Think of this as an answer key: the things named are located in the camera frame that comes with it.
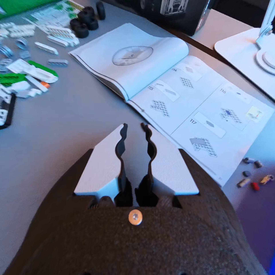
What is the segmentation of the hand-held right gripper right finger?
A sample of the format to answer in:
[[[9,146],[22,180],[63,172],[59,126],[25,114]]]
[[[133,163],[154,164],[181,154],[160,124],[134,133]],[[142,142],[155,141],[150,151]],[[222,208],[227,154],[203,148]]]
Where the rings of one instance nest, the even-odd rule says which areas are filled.
[[[157,196],[197,195],[199,189],[180,150],[151,125],[141,124],[150,156],[148,176]]]

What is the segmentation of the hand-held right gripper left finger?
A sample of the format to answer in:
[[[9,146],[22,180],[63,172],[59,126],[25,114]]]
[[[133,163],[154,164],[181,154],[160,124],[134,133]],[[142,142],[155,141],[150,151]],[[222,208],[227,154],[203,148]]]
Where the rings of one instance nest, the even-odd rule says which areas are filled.
[[[115,203],[115,197],[126,187],[122,154],[127,129],[126,123],[119,125],[94,147],[74,189],[75,195],[94,195],[98,200],[108,196]]]

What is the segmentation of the partly built lego truck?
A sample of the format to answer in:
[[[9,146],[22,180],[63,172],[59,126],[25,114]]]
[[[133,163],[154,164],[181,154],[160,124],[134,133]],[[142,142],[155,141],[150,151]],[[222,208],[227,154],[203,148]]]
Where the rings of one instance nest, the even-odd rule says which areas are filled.
[[[12,124],[16,103],[16,94],[0,84],[0,129],[6,129]]]

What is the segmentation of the scatter of small lego pins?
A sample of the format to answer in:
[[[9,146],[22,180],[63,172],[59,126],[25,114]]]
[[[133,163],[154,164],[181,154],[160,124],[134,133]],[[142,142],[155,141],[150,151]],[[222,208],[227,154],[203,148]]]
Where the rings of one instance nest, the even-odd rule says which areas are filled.
[[[244,164],[252,164],[255,169],[261,169],[264,167],[263,163],[260,160],[255,160],[250,157],[245,157],[242,160],[242,162]],[[252,178],[251,178],[252,174],[248,170],[243,171],[242,175],[244,178],[237,183],[236,186],[238,188],[243,188],[246,185],[250,184],[251,188],[254,191],[259,191],[260,185],[266,185],[266,184],[274,181],[274,175],[272,175],[272,174],[265,175],[259,182],[252,181]]]

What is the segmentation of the open lego instruction booklet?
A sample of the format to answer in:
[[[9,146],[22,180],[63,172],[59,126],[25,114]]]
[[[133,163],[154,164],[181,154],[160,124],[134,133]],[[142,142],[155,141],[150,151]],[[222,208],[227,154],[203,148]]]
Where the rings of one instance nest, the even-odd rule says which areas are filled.
[[[274,109],[247,94],[176,37],[131,23],[69,54],[223,186]]]

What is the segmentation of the green flat lego plate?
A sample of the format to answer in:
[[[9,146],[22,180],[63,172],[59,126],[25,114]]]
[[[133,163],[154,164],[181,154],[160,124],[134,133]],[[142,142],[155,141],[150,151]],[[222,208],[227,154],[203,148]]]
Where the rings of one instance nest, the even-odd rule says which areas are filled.
[[[48,68],[46,66],[43,66],[43,65],[41,65],[39,63],[36,63],[36,62],[34,62],[32,60],[28,60],[27,63],[29,63],[30,65],[35,66],[36,68],[39,68],[39,69],[44,70],[44,71],[46,71],[48,73],[51,73],[51,74],[53,74],[56,77],[59,77],[59,75],[54,70],[52,70],[52,69],[50,69],[50,68]]]

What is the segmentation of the green curved lego panel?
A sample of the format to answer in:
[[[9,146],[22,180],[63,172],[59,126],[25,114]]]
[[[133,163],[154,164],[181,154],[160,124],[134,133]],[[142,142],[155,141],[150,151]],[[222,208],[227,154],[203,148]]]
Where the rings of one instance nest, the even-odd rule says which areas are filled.
[[[5,87],[9,87],[14,83],[26,81],[25,74],[20,73],[5,73],[0,74],[0,84]]]

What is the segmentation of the pile of loose lego pieces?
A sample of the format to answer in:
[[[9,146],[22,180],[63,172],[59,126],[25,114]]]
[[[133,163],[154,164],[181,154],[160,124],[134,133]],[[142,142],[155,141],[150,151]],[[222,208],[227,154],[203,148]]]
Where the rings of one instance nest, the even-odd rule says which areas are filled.
[[[26,39],[27,37],[32,37],[35,34],[36,26],[32,24],[16,25],[14,23],[2,23],[1,24],[1,40],[3,38],[14,38],[17,39],[22,37]],[[61,46],[75,46],[79,44],[79,40],[74,36],[70,29],[58,28],[56,26],[48,26],[49,36],[48,40],[54,42]],[[47,53],[58,55],[57,49],[50,47],[46,44],[35,42],[35,46]],[[25,74],[26,81],[21,81],[6,87],[10,92],[16,94],[19,98],[34,97],[43,92],[47,92],[48,89],[45,88],[41,81],[47,82],[49,84],[55,83],[58,77],[44,70],[36,68],[33,65],[27,63],[26,60],[21,58],[15,60],[11,65],[8,66],[10,71],[6,73],[20,73]]]

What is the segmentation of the black lego set box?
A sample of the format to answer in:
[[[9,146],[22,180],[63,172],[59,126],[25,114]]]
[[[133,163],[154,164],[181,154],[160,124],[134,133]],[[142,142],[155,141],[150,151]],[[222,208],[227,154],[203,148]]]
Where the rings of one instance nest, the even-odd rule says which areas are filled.
[[[209,15],[215,0],[105,0],[151,22],[193,36]]]

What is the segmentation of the lego sticker sheet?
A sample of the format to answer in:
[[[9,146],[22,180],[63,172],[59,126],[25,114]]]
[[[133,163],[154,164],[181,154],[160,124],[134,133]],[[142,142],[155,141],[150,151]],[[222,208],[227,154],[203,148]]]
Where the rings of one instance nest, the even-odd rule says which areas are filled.
[[[48,25],[69,28],[71,19],[77,18],[77,14],[83,8],[84,6],[74,1],[64,0],[36,9],[30,15],[24,16],[23,19],[48,33]]]

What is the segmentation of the white desk stand with board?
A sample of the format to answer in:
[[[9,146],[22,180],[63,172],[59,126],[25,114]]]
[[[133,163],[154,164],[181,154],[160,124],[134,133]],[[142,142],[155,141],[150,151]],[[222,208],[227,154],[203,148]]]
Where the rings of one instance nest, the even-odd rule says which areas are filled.
[[[215,43],[215,51],[275,100],[275,34],[271,0],[261,28],[249,29]]]

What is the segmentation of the group of grey wheel hubs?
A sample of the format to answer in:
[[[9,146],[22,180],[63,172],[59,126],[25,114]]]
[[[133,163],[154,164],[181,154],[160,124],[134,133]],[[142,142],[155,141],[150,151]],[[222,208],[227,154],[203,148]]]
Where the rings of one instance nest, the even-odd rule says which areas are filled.
[[[19,49],[19,52],[17,54],[15,54],[8,46],[3,45],[2,43],[0,45],[0,53],[1,56],[4,57],[0,61],[1,73],[6,73],[10,71],[8,69],[8,66],[14,62],[14,58],[16,56],[19,56],[22,60],[26,60],[31,57],[31,54],[28,51],[28,43],[26,39],[19,37],[16,39],[15,43]]]

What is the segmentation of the green plastic bin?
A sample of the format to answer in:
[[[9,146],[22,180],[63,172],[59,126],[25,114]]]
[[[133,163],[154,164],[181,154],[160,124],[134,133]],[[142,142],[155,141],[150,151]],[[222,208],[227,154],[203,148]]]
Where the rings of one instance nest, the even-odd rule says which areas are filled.
[[[0,19],[19,14],[58,0],[1,0],[0,7],[5,14],[0,14]]]

